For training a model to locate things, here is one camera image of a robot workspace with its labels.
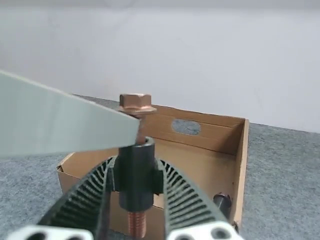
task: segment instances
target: black cylinder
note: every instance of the black cylinder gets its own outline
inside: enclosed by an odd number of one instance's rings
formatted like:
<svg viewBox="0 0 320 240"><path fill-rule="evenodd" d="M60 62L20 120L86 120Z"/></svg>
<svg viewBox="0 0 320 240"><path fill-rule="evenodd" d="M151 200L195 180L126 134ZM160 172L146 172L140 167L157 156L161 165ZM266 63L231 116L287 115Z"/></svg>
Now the black cylinder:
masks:
<svg viewBox="0 0 320 240"><path fill-rule="evenodd" d="M154 204L152 188L156 166L155 142L146 137L143 145L119 148L119 205L128 212L143 212Z"/></svg>
<svg viewBox="0 0 320 240"><path fill-rule="evenodd" d="M231 204L232 204L230 196L220 192L214 195L213 202L218 207L218 209L222 212L222 214L228 219L230 214Z"/></svg>

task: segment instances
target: copper bolt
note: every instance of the copper bolt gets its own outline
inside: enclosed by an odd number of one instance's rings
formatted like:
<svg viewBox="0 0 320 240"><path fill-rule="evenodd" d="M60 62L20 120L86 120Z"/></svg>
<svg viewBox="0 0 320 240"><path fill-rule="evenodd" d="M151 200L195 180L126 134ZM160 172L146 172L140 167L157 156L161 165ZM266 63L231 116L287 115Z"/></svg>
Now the copper bolt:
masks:
<svg viewBox="0 0 320 240"><path fill-rule="evenodd" d="M143 134L143 127L146 122L146 115L157 111L151 105L151 95L149 94L121 94L119 111L140 119L140 126L136 138L136 144L144 144L146 136Z"/></svg>
<svg viewBox="0 0 320 240"><path fill-rule="evenodd" d="M157 111L151 105L151 95L149 94L121 94L119 111L137 119L140 119L136 144L142 145L146 142L146 136L143 133L143 127L146 121L146 115ZM128 212L129 234L135 239L142 239L147 232L146 213Z"/></svg>

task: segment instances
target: gray surface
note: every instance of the gray surface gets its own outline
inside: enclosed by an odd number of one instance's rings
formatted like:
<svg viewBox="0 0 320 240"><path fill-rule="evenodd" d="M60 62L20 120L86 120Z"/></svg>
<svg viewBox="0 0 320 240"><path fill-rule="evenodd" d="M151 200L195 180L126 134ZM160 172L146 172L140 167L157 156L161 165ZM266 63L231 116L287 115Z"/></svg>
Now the gray surface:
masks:
<svg viewBox="0 0 320 240"><path fill-rule="evenodd" d="M59 198L56 165L62 158L0 161L0 237L36 223ZM251 124L242 236L246 240L319 239L319 172L320 134ZM111 239L128 239L111 235Z"/></svg>

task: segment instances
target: hex bolt head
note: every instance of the hex bolt head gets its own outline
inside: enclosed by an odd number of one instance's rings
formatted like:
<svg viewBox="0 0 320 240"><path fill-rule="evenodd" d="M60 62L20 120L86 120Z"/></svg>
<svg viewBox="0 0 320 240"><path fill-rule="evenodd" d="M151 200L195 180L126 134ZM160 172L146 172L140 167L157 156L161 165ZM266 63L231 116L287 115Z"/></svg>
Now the hex bolt head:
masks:
<svg viewBox="0 0 320 240"><path fill-rule="evenodd" d="M128 115L146 115L156 111L152 107L150 94L121 94L119 111Z"/></svg>

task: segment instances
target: cardboard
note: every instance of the cardboard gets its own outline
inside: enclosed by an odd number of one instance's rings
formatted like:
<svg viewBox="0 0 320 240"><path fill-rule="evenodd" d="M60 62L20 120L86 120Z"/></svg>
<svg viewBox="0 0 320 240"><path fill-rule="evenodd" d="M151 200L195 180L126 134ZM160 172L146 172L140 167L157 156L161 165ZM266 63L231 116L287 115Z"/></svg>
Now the cardboard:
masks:
<svg viewBox="0 0 320 240"><path fill-rule="evenodd" d="M242 219L247 165L249 121L244 118L219 116L154 106L157 113L146 119L144 131L155 140L155 155L183 171L211 199L219 192L232 198L229 222L239 228ZM198 135L173 130L175 119L200 125ZM63 192L97 164L117 155L118 149L74 152L57 167ZM118 194L111 195L110 228L128 234L127 212L119 207ZM146 240L164 239L162 195L154 196L154 204L146 212Z"/></svg>

